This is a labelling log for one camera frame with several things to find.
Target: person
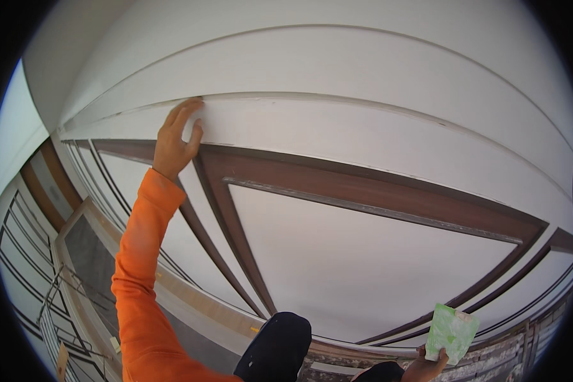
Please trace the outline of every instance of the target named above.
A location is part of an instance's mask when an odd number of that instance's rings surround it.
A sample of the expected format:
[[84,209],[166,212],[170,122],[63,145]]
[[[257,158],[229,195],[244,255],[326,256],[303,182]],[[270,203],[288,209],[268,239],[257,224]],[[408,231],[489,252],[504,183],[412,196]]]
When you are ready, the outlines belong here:
[[[246,349],[233,372],[221,375],[191,359],[155,302],[153,286],[157,257],[167,225],[186,195],[176,178],[197,155],[202,121],[194,123],[189,142],[183,142],[184,125],[203,106],[201,97],[177,105],[157,134],[153,167],[138,190],[130,220],[115,259],[112,293],[117,317],[124,381],[284,381],[298,378],[312,328],[308,320],[291,312],[272,316]],[[448,361],[442,350],[438,362],[419,357],[404,371],[396,363],[381,363],[353,380],[426,382],[435,378]]]

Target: orange long sleeve shirt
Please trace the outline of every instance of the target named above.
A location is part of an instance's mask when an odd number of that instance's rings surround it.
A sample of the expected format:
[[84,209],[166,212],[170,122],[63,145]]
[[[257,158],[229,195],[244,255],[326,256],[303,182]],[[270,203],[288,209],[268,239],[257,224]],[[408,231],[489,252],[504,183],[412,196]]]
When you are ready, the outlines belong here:
[[111,290],[117,297],[124,381],[241,381],[191,359],[155,302],[159,247],[185,197],[183,190],[149,169],[121,238]]

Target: hand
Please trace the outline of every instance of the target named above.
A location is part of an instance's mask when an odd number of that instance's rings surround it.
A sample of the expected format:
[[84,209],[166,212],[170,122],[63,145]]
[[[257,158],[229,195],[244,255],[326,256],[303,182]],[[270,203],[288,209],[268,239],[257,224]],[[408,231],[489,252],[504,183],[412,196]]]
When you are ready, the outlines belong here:
[[172,109],[157,133],[153,169],[171,181],[176,181],[178,173],[197,155],[202,140],[202,120],[193,125],[189,143],[183,142],[184,124],[198,111],[204,102],[201,97],[189,98]]
[[405,370],[401,382],[428,382],[438,376],[448,363],[449,357],[445,353],[445,348],[439,351],[439,360],[437,362],[425,359],[427,350],[424,345],[416,350],[418,350],[418,358],[414,359]]

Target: green sanding sponge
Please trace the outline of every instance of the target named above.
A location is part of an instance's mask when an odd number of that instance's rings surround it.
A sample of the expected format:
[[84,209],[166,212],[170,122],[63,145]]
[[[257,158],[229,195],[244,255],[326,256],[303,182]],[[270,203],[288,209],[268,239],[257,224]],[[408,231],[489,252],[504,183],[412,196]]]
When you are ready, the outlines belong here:
[[456,365],[467,353],[479,327],[479,318],[446,305],[436,304],[431,331],[425,346],[427,349],[425,359],[437,361],[439,350],[445,348],[450,358],[448,364]]

